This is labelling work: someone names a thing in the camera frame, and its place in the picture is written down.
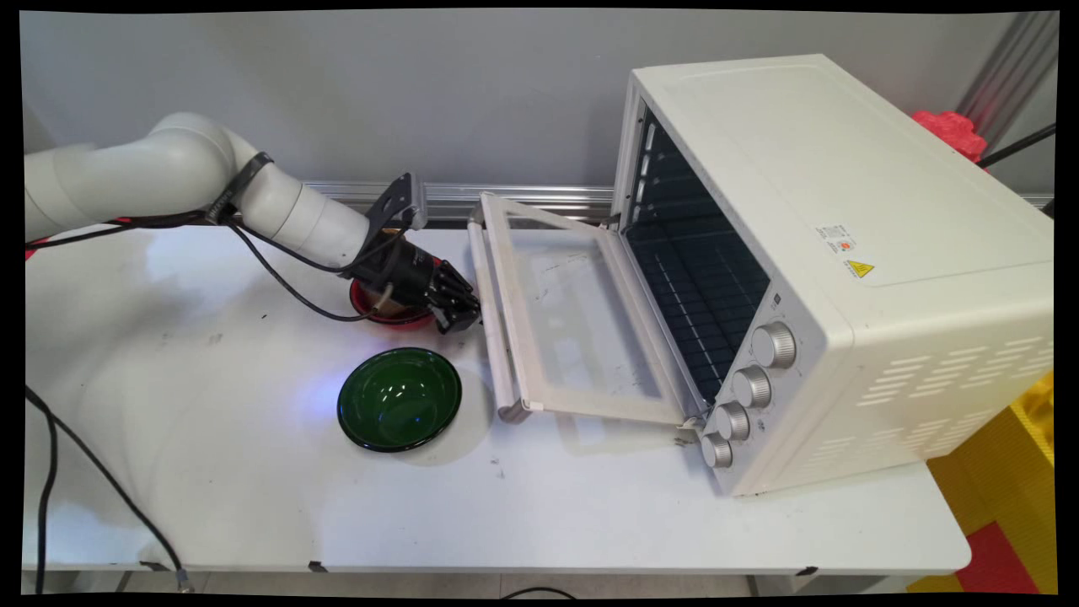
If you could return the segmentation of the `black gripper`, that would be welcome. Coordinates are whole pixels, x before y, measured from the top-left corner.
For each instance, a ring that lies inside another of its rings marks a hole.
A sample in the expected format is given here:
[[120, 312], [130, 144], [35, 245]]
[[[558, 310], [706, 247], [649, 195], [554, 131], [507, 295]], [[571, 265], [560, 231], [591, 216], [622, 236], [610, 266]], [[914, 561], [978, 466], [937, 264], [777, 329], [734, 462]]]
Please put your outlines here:
[[353, 308], [371, 318], [432, 314], [442, 335], [467, 330], [480, 319], [473, 285], [451, 262], [434, 258], [396, 231], [369, 235], [349, 277]]

